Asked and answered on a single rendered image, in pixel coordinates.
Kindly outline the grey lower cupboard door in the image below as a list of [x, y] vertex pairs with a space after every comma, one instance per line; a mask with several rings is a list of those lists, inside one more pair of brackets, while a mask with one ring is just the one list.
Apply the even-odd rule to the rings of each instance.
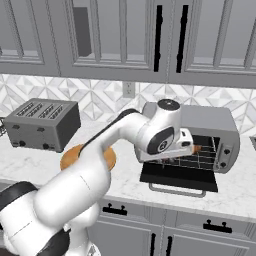
[[256, 243], [175, 228], [164, 230], [161, 256], [168, 236], [173, 237], [170, 256], [256, 256]]
[[97, 221], [88, 233], [101, 256], [149, 256], [152, 233], [156, 234], [154, 256], [160, 253], [159, 225]]

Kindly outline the grey upper cupboard door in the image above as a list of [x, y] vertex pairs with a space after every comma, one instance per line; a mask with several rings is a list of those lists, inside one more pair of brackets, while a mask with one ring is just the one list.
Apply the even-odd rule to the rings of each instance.
[[[164, 82], [171, 0], [49, 0], [63, 77]], [[154, 72], [157, 5], [161, 59]]]
[[0, 73], [60, 75], [49, 0], [0, 0]]
[[[189, 5], [181, 73], [176, 57]], [[173, 0], [168, 81], [256, 89], [256, 0]]]

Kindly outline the grey toaster oven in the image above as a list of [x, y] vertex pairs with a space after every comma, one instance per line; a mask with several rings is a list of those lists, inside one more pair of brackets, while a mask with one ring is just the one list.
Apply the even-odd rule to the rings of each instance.
[[212, 171], [227, 173], [234, 165], [240, 150], [240, 135], [228, 108], [208, 106], [181, 106], [181, 127], [187, 128], [195, 145], [215, 148], [216, 157]]

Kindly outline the white wall outlet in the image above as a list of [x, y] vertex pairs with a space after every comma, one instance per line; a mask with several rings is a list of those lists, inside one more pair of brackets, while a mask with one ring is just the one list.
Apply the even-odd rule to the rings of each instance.
[[134, 98], [135, 97], [135, 83], [124, 81], [123, 82], [123, 97]]

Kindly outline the round wooden board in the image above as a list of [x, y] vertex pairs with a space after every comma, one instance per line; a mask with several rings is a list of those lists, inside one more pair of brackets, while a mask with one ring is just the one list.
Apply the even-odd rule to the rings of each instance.
[[[60, 160], [60, 169], [64, 170], [68, 168], [70, 165], [74, 164], [80, 152], [80, 149], [83, 147], [82, 144], [72, 147], [62, 156]], [[116, 154], [111, 147], [108, 147], [104, 151], [104, 158], [108, 166], [108, 170], [111, 171], [116, 164]]]

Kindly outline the grey four-slot toaster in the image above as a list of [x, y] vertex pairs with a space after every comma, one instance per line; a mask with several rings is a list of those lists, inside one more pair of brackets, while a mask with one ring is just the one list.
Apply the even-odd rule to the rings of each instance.
[[13, 147], [61, 153], [81, 127], [76, 101], [32, 98], [4, 118]]

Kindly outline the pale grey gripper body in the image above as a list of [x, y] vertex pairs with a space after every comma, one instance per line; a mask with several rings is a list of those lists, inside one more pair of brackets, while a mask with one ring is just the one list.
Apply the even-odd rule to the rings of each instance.
[[143, 163], [143, 162], [155, 161], [155, 160], [173, 159], [177, 157], [190, 156], [194, 154], [196, 151], [197, 151], [196, 145], [192, 145], [189, 147], [180, 148], [176, 150], [163, 151], [156, 155], [149, 155], [141, 150], [137, 150], [137, 160], [140, 163]]

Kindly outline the grey drawer front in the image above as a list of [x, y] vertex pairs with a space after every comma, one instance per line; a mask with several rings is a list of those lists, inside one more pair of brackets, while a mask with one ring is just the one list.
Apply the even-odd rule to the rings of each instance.
[[[221, 225], [223, 222], [227, 223], [227, 227], [231, 227], [233, 232], [222, 233], [212, 230], [205, 230], [203, 224], [208, 220], [214, 225]], [[175, 226], [180, 229], [198, 231], [205, 234], [219, 235], [228, 238], [237, 238], [244, 241], [256, 243], [256, 224], [251, 222], [228, 219], [225, 217], [215, 217], [209, 215], [202, 215], [196, 213], [178, 212]]]
[[[127, 216], [102, 212], [102, 208], [107, 206], [108, 203], [111, 203], [113, 208], [119, 208], [121, 205], [124, 205], [128, 212]], [[162, 225], [164, 222], [165, 210], [161, 208], [106, 199], [100, 200], [99, 205], [101, 207], [99, 217], [101, 221], [110, 221], [116, 223], [132, 222], [153, 225]]]

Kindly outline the grey cupboard door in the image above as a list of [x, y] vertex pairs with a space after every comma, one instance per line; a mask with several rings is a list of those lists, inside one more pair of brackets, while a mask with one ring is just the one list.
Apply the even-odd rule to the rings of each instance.
[[60, 75], [49, 0], [0, 0], [0, 73]]
[[[49, 0], [63, 77], [164, 82], [171, 0]], [[161, 59], [154, 72], [157, 5]]]
[[175, 228], [164, 230], [161, 256], [168, 236], [173, 237], [170, 256], [256, 256], [256, 243]]
[[149, 256], [152, 233], [156, 234], [154, 256], [160, 253], [159, 225], [97, 221], [88, 233], [101, 256]]
[[[176, 57], [189, 5], [181, 73]], [[168, 81], [256, 89], [256, 0], [173, 0]]]

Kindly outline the black toaster oven door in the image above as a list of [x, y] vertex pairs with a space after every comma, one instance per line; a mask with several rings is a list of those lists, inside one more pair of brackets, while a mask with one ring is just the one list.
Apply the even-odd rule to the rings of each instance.
[[145, 183], [218, 192], [214, 172], [195, 168], [144, 163], [140, 181]]

